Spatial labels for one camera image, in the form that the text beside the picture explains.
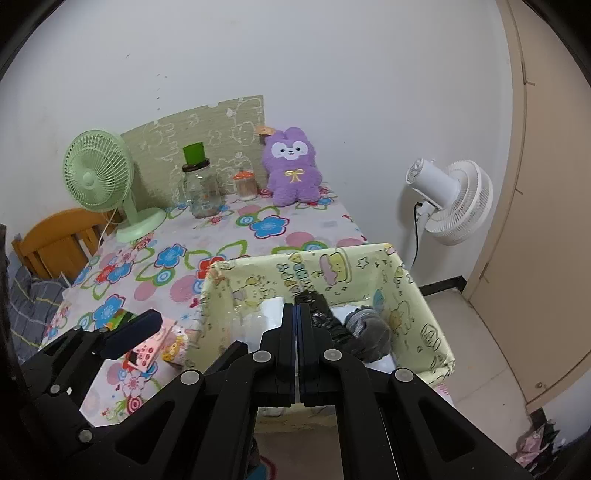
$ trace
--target wooden chair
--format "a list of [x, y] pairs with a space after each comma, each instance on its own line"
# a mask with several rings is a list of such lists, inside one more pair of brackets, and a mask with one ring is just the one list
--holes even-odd
[[[73, 281], [88, 262], [80, 241], [94, 255], [99, 248], [100, 233], [112, 212], [95, 213], [74, 208], [56, 213], [36, 224], [22, 241], [13, 240], [18, 258], [40, 278], [57, 278], [60, 273]], [[116, 213], [115, 222], [121, 219]], [[106, 233], [115, 229], [107, 227]]]

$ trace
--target purple plush toy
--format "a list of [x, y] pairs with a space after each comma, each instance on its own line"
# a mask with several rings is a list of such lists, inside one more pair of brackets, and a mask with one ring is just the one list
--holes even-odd
[[267, 138], [262, 163], [269, 172], [267, 188], [275, 205], [283, 207], [296, 200], [312, 203], [320, 199], [322, 175], [316, 168], [315, 156], [314, 147], [300, 128], [276, 130]]

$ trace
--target floral tablecloth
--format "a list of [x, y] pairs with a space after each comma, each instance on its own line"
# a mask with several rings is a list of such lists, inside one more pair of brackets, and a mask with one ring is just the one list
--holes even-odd
[[[196, 219], [186, 205], [179, 205], [139, 241], [122, 244], [109, 238], [64, 292], [41, 346], [76, 325], [86, 330], [113, 326], [120, 310], [158, 310], [199, 338], [199, 294], [214, 262], [366, 242], [327, 184], [320, 186], [320, 193], [316, 203], [287, 207], [273, 206], [265, 190], [250, 202], [227, 198], [220, 213], [207, 219]], [[107, 360], [81, 411], [95, 426], [118, 423], [180, 370], [161, 358], [145, 373], [123, 360]]]

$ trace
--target floor tile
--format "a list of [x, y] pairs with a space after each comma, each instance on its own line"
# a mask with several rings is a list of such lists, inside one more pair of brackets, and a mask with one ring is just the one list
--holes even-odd
[[456, 408], [509, 454], [515, 453], [518, 438], [531, 427], [521, 389], [509, 368], [456, 402]]
[[457, 290], [435, 293], [426, 300], [456, 357], [455, 372], [445, 383], [452, 400], [458, 402], [508, 365], [478, 314]]

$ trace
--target small jar with orange lid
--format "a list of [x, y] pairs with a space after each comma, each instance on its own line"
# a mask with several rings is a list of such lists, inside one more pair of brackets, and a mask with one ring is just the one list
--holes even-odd
[[256, 179], [253, 172], [241, 170], [234, 175], [236, 192], [241, 200], [253, 200], [256, 198]]

